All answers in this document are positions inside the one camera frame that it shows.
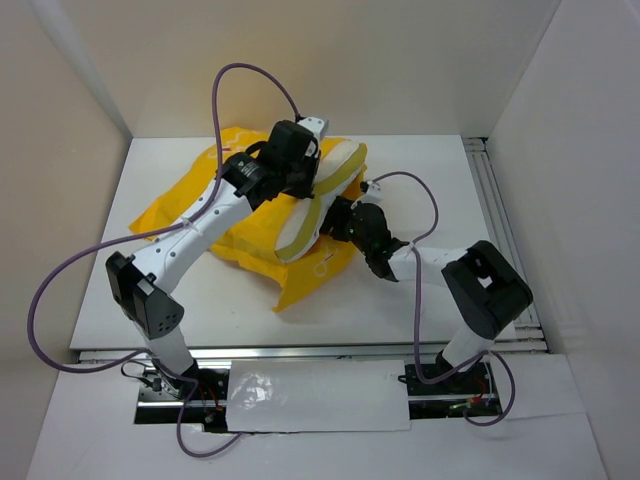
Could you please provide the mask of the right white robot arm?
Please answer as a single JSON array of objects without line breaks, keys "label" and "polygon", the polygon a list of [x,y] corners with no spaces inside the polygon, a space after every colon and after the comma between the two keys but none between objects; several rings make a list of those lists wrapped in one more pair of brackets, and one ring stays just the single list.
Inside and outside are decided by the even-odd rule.
[{"label": "right white robot arm", "polygon": [[421,366],[415,380],[460,391],[471,369],[489,352],[496,338],[533,302],[533,293],[520,274],[490,242],[480,240],[466,249],[418,247],[394,237],[383,210],[372,203],[338,197],[321,231],[353,244],[378,278],[415,283],[414,362],[420,362],[421,288],[424,283],[446,288],[463,319],[452,340],[436,357],[436,377]]}]

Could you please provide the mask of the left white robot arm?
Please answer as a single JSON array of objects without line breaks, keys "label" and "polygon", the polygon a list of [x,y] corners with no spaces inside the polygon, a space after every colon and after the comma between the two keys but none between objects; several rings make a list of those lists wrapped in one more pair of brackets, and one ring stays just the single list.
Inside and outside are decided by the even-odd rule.
[{"label": "left white robot arm", "polygon": [[106,270],[114,300],[141,333],[163,389],[176,399],[196,390],[199,369],[179,324],[172,293],[189,268],[231,227],[281,193],[310,196],[327,121],[276,123],[269,138],[231,155],[174,231],[126,257],[113,253]]}]

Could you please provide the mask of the yellow pillowcase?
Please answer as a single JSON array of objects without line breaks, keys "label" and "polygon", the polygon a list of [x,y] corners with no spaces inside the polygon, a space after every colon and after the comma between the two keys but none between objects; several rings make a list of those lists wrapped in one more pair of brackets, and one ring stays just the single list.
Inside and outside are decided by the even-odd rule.
[{"label": "yellow pillowcase", "polygon": [[276,280],[282,310],[343,270],[355,249],[323,239],[338,201],[351,202],[365,170],[366,145],[325,139],[324,124],[281,121],[270,134],[231,127],[130,229],[153,244],[106,262],[125,315],[163,336],[184,316],[172,297],[210,250]]}]

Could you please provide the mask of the cream quilted pillow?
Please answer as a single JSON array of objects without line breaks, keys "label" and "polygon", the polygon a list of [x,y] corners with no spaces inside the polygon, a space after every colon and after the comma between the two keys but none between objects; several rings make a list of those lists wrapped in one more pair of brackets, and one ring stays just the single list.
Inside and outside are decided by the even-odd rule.
[{"label": "cream quilted pillow", "polygon": [[296,203],[276,241],[275,254],[281,262],[300,259],[316,243],[329,208],[363,172],[366,155],[363,143],[344,140],[320,161],[312,197]]}]

